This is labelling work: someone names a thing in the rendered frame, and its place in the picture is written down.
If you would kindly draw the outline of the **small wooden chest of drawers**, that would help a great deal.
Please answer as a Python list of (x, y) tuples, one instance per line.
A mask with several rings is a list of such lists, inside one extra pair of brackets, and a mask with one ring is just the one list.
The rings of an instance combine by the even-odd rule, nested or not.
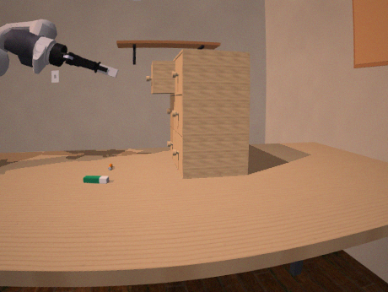
[(182, 178), (248, 175), (250, 53), (181, 53)]

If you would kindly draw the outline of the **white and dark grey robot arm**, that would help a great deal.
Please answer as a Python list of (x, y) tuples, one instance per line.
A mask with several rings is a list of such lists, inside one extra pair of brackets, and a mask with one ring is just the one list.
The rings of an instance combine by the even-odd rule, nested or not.
[(34, 73), (40, 73), (49, 64), (50, 51), (56, 44), (56, 37), (56, 26), (46, 19), (0, 27), (0, 76), (8, 70), (8, 51), (18, 55), (21, 64), (32, 67)]

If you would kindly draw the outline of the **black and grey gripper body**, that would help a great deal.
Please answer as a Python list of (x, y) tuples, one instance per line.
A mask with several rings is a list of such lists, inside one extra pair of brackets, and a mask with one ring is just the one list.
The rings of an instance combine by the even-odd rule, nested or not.
[(63, 57), (64, 55), (67, 55), (65, 52), (67, 53), (67, 47), (63, 44), (56, 43), (50, 51), (49, 63), (60, 67), (66, 61), (66, 58)]

